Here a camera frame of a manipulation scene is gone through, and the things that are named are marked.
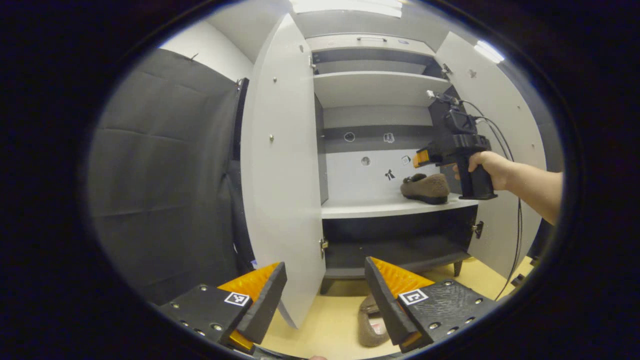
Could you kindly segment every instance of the ceiling light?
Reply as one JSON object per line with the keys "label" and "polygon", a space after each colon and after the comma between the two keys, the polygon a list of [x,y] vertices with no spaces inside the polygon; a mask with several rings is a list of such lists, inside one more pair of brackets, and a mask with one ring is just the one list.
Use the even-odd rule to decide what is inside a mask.
{"label": "ceiling light", "polygon": [[484,57],[488,58],[489,60],[493,61],[494,63],[500,63],[500,61],[504,60],[504,56],[502,56],[500,53],[498,53],[498,51],[496,49],[493,48],[493,46],[487,44],[486,42],[482,41],[482,40],[478,40],[478,43],[476,46],[474,46],[474,49],[481,53],[482,55],[484,55]]}
{"label": "ceiling light", "polygon": [[402,3],[398,0],[290,0],[296,13],[326,10],[354,10],[400,18]]}

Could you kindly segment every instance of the cabinet handle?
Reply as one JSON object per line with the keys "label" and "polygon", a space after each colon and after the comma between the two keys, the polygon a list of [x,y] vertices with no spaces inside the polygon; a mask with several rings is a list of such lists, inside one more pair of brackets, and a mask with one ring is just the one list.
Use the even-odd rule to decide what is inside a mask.
{"label": "cabinet handle", "polygon": [[385,39],[385,38],[380,38],[380,37],[357,37],[356,39],[357,39],[358,41],[360,41],[360,40],[362,40],[362,39],[364,39],[364,38],[376,38],[376,39],[378,39],[378,40],[382,40],[382,41],[384,41],[384,42],[387,42],[387,39]]}

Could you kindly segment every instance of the cabinet leg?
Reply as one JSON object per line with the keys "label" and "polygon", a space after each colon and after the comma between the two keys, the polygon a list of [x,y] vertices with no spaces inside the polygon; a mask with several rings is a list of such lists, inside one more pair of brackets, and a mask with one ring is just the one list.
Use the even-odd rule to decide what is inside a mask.
{"label": "cabinet leg", "polygon": [[322,283],[320,284],[320,295],[326,294],[333,285],[333,279],[322,279]]}
{"label": "cabinet leg", "polygon": [[457,277],[460,275],[460,270],[462,270],[462,260],[456,261],[453,263],[453,276]]}

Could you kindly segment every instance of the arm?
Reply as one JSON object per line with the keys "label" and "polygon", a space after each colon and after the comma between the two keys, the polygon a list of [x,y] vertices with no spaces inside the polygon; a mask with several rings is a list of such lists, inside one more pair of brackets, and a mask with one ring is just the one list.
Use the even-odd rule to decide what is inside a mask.
{"label": "arm", "polygon": [[556,224],[562,201],[563,174],[548,172],[530,165],[514,163],[502,156],[483,151],[469,158],[469,172],[478,165],[491,175],[495,190],[508,190],[524,200],[552,225]]}

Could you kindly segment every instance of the ceiling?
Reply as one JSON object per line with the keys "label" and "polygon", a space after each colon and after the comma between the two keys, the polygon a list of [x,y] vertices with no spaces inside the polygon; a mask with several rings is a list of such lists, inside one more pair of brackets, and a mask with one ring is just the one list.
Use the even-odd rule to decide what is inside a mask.
{"label": "ceiling", "polygon": [[[217,10],[206,21],[255,62],[273,26],[289,12],[289,0],[244,0]],[[378,33],[420,40],[434,51],[450,30],[471,43],[477,41],[461,24],[453,24],[443,13],[422,4],[405,3],[400,19],[341,10],[291,15],[305,38],[331,33]]]}

